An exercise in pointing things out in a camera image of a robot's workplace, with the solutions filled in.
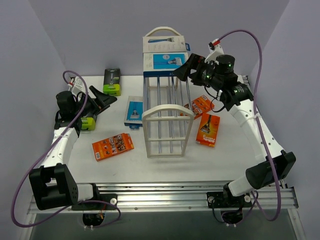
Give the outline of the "blue Harry's razor box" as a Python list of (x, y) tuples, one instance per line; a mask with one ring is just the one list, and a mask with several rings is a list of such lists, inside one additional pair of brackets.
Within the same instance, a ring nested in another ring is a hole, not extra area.
[(139, 130), (143, 126), (142, 115), (144, 112), (143, 97), (129, 96), (124, 115), (124, 125), (131, 130)]
[(188, 60), (187, 52), (156, 52), (143, 54), (143, 76), (170, 77), (173, 71), (180, 68)]

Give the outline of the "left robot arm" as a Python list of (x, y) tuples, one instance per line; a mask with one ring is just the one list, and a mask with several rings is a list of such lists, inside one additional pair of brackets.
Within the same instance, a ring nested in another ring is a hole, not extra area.
[(96, 184), (77, 184), (68, 169), (73, 146), (82, 130), (81, 118), (90, 114), (97, 116), (117, 101), (115, 96), (104, 94), (94, 86), (89, 90), (94, 98), (84, 92), (74, 95), (68, 90), (56, 95), (59, 110), (55, 115), (53, 147), (39, 167), (28, 175), (36, 206), (41, 211), (80, 202), (90, 210), (100, 206)]

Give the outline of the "orange Gillette Fusion box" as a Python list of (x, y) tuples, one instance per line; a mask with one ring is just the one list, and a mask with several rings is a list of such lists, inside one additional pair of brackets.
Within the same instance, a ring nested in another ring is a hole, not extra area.
[(215, 147), (219, 125), (219, 116), (203, 113), (201, 116), (195, 142), (200, 145), (212, 148)]

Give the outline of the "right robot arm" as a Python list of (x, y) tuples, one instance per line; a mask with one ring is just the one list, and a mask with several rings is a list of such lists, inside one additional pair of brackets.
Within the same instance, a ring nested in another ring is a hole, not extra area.
[(275, 184), (280, 201), (280, 180), (288, 175), (296, 157), (274, 139), (257, 110), (250, 88), (235, 74), (234, 64), (235, 58), (228, 54), (206, 62), (203, 56), (193, 53), (173, 74), (183, 82), (190, 79), (196, 86), (213, 88), (217, 100), (238, 122), (253, 149), (257, 164), (246, 169), (242, 177), (224, 185), (223, 203), (232, 207), (249, 192), (270, 184)]

